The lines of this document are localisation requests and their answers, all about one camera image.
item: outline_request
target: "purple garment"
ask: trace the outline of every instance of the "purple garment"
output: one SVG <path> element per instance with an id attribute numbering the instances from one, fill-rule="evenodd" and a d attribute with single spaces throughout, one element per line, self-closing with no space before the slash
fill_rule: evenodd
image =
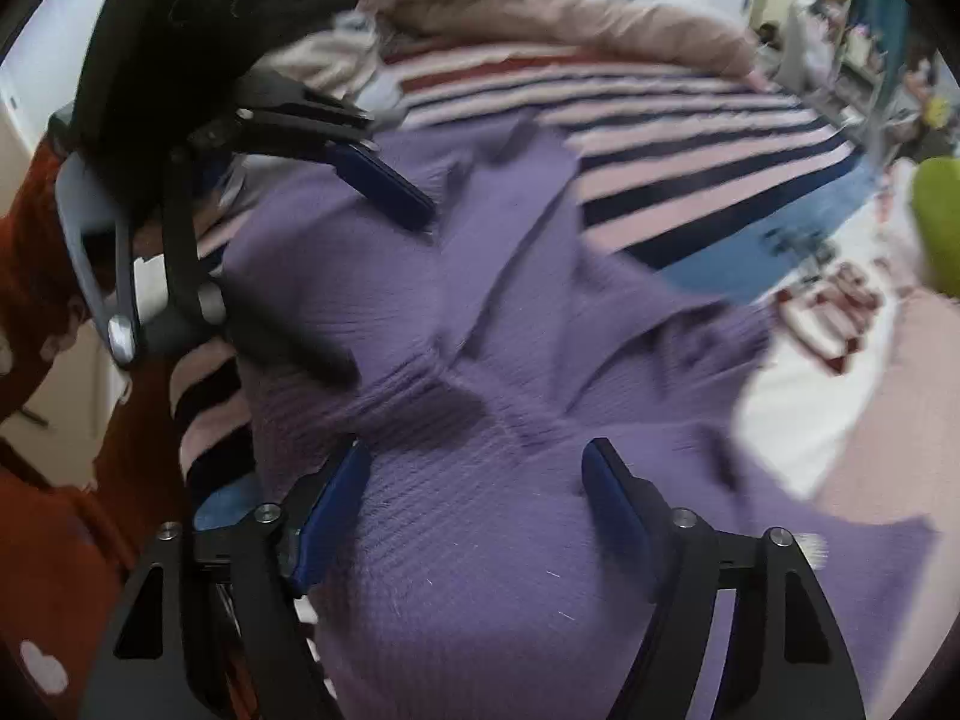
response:
<path id="1" fill-rule="evenodd" d="M 268 493 L 344 432 L 376 458 L 356 531 L 311 594 L 346 717 L 606 717 L 651 607 L 594 532 L 580 458 L 597 436 L 718 530 L 817 533 L 820 580 L 869 688 L 930 531 L 818 514 L 733 446 L 766 312 L 682 295 L 586 247 L 565 195 L 576 159 L 550 130 L 488 119 L 380 144 L 439 201 L 432 234 L 393 227 L 332 170 L 303 167 L 224 258 L 352 348 L 363 376 L 338 394 L 243 368 Z M 709 717 L 730 610 L 725 598 L 690 717 Z"/>

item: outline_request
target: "metal screw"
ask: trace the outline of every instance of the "metal screw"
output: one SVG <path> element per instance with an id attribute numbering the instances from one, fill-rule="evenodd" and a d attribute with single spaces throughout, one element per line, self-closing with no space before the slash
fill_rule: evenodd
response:
<path id="1" fill-rule="evenodd" d="M 280 519 L 280 507 L 275 503 L 261 504 L 256 507 L 256 510 L 253 512 L 253 519 L 256 519 L 257 522 L 261 522 L 264 525 L 275 522 L 277 519 Z"/>
<path id="2" fill-rule="evenodd" d="M 197 290 L 197 299 L 200 301 L 200 313 L 210 324 L 223 324 L 227 319 L 227 306 L 224 306 L 224 295 L 220 288 L 212 281 L 200 284 Z"/>
<path id="3" fill-rule="evenodd" d="M 173 541 L 174 538 L 179 536 L 181 532 L 181 527 L 179 522 L 164 522 L 160 526 L 160 532 L 157 534 L 157 538 L 161 541 Z"/>
<path id="4" fill-rule="evenodd" d="M 690 509 L 673 509 L 673 524 L 678 528 L 692 528 L 697 524 L 697 515 Z"/>
<path id="5" fill-rule="evenodd" d="M 793 543 L 793 533 L 790 533 L 786 528 L 771 528 L 770 541 L 773 541 L 776 546 L 788 547 Z"/>
<path id="6" fill-rule="evenodd" d="M 133 326 L 123 314 L 114 314 L 107 323 L 107 337 L 110 341 L 110 352 L 114 360 L 120 365 L 133 362 L 136 355 L 136 344 L 133 342 Z"/>

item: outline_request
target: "striped blanket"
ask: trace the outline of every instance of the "striped blanket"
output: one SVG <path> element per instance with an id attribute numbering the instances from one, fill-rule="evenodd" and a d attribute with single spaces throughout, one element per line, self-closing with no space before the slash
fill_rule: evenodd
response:
<path id="1" fill-rule="evenodd" d="M 581 156 L 584 234 L 674 283 L 750 301 L 794 266 L 765 233 L 830 235 L 870 172 L 842 133 L 793 95 L 577 47 L 436 50 L 392 68 L 404 127 L 529 111 Z"/>

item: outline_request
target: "rust-colored clothing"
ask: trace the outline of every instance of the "rust-colored clothing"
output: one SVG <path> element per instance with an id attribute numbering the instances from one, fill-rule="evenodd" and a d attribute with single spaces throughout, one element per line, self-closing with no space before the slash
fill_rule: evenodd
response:
<path id="1" fill-rule="evenodd" d="M 42 143 L 0 220 L 0 421 L 50 370 L 85 319 L 56 216 L 59 160 Z M 0 714 L 77 716 L 99 639 L 128 570 L 162 522 L 188 506 L 167 407 L 170 365 L 133 373 L 110 419 L 95 485 L 52 488 L 0 442 Z"/>

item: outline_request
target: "green cushion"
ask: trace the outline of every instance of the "green cushion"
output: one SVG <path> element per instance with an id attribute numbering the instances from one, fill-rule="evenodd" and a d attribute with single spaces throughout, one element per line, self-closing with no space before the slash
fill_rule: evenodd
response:
<path id="1" fill-rule="evenodd" d="M 913 213 L 934 286 L 960 298 L 960 160 L 935 157 L 920 165 L 913 182 Z"/>

